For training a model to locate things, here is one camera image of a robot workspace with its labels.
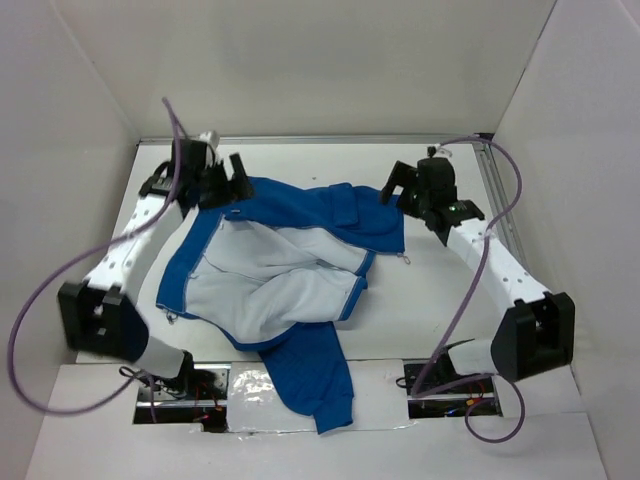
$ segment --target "white wall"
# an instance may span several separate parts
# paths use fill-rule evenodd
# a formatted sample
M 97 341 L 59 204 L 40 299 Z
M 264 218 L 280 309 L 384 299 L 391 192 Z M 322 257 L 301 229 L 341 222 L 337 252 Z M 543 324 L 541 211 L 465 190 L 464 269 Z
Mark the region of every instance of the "white wall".
M 56 0 L 143 136 L 495 131 L 553 0 Z
M 40 280 L 110 233 L 135 137 L 47 0 L 2 3 L 0 65 L 0 476 L 13 480 L 24 477 L 42 417 L 9 388 L 9 329 Z M 18 344 L 20 378 L 44 402 L 65 358 L 56 290 Z
M 640 471 L 639 20 L 639 0 L 559 0 L 496 136 L 522 168 L 532 270 L 577 303 L 574 370 L 613 480 Z

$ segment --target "black bracket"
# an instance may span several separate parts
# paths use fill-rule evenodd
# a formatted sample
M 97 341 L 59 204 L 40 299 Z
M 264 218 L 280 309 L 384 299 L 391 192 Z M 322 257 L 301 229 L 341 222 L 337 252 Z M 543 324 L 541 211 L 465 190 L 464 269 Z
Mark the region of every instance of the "black bracket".
M 455 171 L 447 158 L 425 158 L 417 167 L 396 162 L 380 192 L 380 201 L 389 203 L 396 187 L 401 187 L 396 207 L 405 215 L 424 220 L 427 228 L 447 245 L 452 227 L 472 218 L 484 220 L 475 203 L 458 200 L 455 182 Z
M 210 146 L 200 140 L 185 138 L 180 140 L 182 165 L 177 201 L 186 216 L 189 209 L 196 206 L 217 208 L 230 203 L 246 200 L 253 196 L 253 187 L 245 172 L 242 159 L 237 153 L 229 157 L 233 175 L 227 178 L 222 160 L 207 165 L 207 150 Z M 161 165 L 140 189 L 140 196 L 168 196 L 175 175 L 175 142 L 171 145 L 171 160 Z
M 504 378 L 515 382 L 571 363 L 575 304 L 566 293 L 517 300 L 502 318 L 491 357 Z
M 108 291 L 87 282 L 65 282 L 58 291 L 65 338 L 71 350 L 135 362 L 147 346 L 149 329 L 119 287 Z

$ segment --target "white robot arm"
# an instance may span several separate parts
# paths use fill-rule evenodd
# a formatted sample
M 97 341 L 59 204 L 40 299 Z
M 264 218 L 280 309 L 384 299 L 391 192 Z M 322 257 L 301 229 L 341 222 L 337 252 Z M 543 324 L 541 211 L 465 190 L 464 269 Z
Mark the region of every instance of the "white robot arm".
M 575 305 L 566 293 L 551 294 L 511 255 L 470 200 L 458 200 L 449 160 L 431 156 L 411 167 L 396 165 L 381 192 L 387 203 L 396 187 L 397 206 L 425 221 L 446 247 L 477 272 L 483 249 L 489 256 L 480 277 L 498 307 L 492 336 L 460 342 L 443 355 L 455 373 L 499 374 L 515 382 L 567 365 L 573 358 Z
M 216 208 L 244 200 L 253 190 L 239 155 L 231 155 L 234 174 L 227 178 L 213 134 L 183 139 L 180 145 L 183 162 L 176 199 L 149 228 L 113 246 L 81 283 L 64 283 L 58 304 L 72 350 L 124 360 L 182 390 L 196 374 L 193 358 L 149 334 L 135 308 L 140 288 L 160 249 L 191 208 Z M 142 185 L 123 234 L 140 228 L 163 208 L 175 173 L 174 149 L 175 144 L 172 160 Z

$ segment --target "clear plastic film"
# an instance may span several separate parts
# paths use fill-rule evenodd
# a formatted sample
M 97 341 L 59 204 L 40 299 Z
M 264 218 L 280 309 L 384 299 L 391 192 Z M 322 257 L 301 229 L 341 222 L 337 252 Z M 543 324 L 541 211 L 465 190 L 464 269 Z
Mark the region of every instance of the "clear plastic film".
M 407 395 L 395 380 L 401 360 L 350 361 L 354 388 L 353 424 L 339 430 L 394 430 L 414 424 Z M 262 363 L 233 363 L 229 375 L 227 423 L 234 433 L 315 432 L 312 417 L 289 410 Z

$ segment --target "white table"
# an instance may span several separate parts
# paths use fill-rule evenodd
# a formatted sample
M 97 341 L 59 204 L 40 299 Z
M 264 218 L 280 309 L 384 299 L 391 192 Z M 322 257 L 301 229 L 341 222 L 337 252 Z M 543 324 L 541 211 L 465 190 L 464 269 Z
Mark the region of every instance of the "white table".
M 490 202 L 473 148 L 451 146 L 459 198 L 472 199 L 488 216 Z M 266 176 L 299 187 L 350 182 L 382 188 L 396 160 L 409 164 L 426 157 L 425 144 L 223 144 L 228 157 L 239 152 L 251 176 Z M 170 157 L 170 145 L 143 144 L 138 149 L 129 184 L 114 230 L 122 230 L 133 212 L 140 185 Z M 256 359 L 236 351 L 222 333 L 200 320 L 179 319 L 171 325 L 156 308 L 155 298 L 167 262 L 188 232 L 196 212 L 169 239 L 147 275 L 138 309 L 152 335 L 169 345 L 189 350 L 197 361 L 230 362 Z M 472 272 L 453 252 L 442 246 L 423 222 L 406 217 L 406 265 L 402 258 L 378 256 L 368 274 L 369 289 L 361 296 L 351 318 L 337 324 L 347 359 L 425 358 L 451 321 Z M 488 294 L 478 289 L 452 341 L 480 337 L 499 321 Z M 96 362 L 80 354 L 78 362 Z
M 462 145 L 452 150 L 460 197 L 473 199 L 489 213 L 472 148 Z M 221 147 L 224 155 L 235 151 L 243 156 L 250 175 L 270 176 L 301 187 L 342 181 L 381 187 L 395 160 L 415 163 L 426 154 L 425 146 L 416 144 Z M 115 233 L 129 218 L 140 184 L 168 156 L 168 145 L 139 148 Z M 153 335 L 190 350 L 197 360 L 234 362 L 232 372 L 259 370 L 260 365 L 235 363 L 254 357 L 236 352 L 215 327 L 190 320 L 171 326 L 154 306 L 163 269 L 192 220 L 182 225 L 161 252 L 142 287 L 138 308 Z M 45 418 L 27 478 L 529 480 L 571 476 L 604 480 L 589 421 L 568 367 L 520 382 L 528 418 L 520 434 L 503 445 L 473 439 L 462 419 L 413 421 L 403 416 L 406 398 L 394 383 L 402 371 L 398 359 L 424 358 L 431 353 L 471 279 L 462 261 L 420 222 L 407 219 L 406 243 L 411 265 L 394 257 L 378 257 L 369 275 L 369 290 L 352 318 L 340 325 L 340 342 L 351 360 L 356 393 L 356 421 L 349 431 L 321 437 L 305 431 L 309 430 L 306 420 L 301 422 L 299 416 L 278 405 L 272 394 L 262 399 L 264 414 L 249 409 L 253 406 L 243 405 L 242 400 L 230 400 L 230 410 L 233 405 L 247 408 L 228 413 L 232 429 L 239 433 L 202 433 L 193 425 L 132 425 L 137 389 L 131 386 L 91 414 Z M 495 314 L 487 294 L 478 291 L 455 338 L 482 335 L 496 321 Z M 389 360 L 354 365 L 358 359 Z M 86 405 L 112 392 L 122 383 L 117 365 L 96 364 L 110 361 L 81 354 L 77 364 L 62 366 L 51 405 Z M 505 417 L 517 416 L 517 402 L 509 387 L 498 382 L 496 388 Z M 262 425 L 257 428 L 261 433 L 243 433 L 247 425 L 255 425 L 255 419 Z M 487 436 L 501 436 L 513 424 L 513 418 L 474 419 L 476 428 Z M 267 433 L 273 428 L 302 431 Z

